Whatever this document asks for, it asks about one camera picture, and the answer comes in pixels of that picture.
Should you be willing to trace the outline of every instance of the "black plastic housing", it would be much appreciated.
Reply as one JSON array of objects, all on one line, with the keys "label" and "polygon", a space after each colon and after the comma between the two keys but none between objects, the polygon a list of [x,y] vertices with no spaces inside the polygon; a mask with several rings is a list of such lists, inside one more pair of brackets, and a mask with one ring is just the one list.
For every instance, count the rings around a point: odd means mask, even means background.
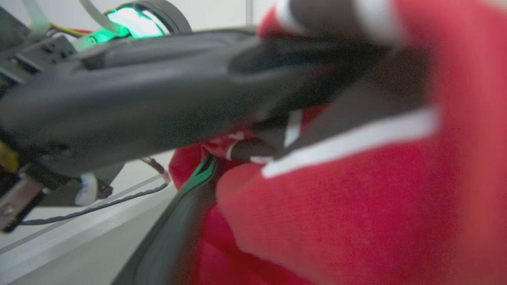
[{"label": "black plastic housing", "polygon": [[381,54],[244,30],[111,42],[13,88],[0,128],[18,152],[76,176],[328,102]]}]

